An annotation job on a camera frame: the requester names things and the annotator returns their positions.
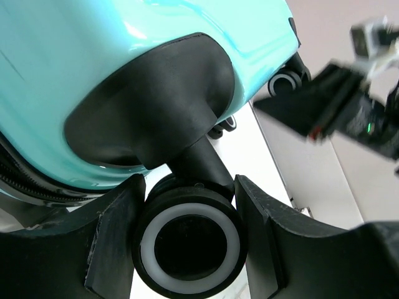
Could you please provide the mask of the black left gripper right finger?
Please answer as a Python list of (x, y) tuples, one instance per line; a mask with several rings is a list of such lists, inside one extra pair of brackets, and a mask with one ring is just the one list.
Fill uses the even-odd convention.
[(252, 298), (397, 298), (398, 222), (341, 229), (235, 179)]

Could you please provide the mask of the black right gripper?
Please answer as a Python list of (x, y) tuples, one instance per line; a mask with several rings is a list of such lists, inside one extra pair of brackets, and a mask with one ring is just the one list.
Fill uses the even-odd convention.
[(360, 87), (362, 74), (328, 63), (311, 81), (293, 91), (256, 100), (253, 107), (312, 140), (336, 131), (385, 159), (398, 162), (398, 100), (383, 104)]

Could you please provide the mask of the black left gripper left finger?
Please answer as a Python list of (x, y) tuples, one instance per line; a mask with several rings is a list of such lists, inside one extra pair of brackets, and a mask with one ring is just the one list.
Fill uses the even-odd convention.
[(34, 229), (1, 234), (2, 298), (128, 298), (132, 236), (145, 198), (135, 174)]

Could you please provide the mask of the pink teal suitcase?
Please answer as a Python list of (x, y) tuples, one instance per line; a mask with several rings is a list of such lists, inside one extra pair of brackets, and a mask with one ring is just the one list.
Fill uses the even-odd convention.
[(247, 233), (211, 140), (263, 86), (310, 80), (299, 47), (285, 1), (2, 1), (1, 198), (47, 211), (19, 230), (141, 174), (133, 276), (168, 298), (228, 288)]

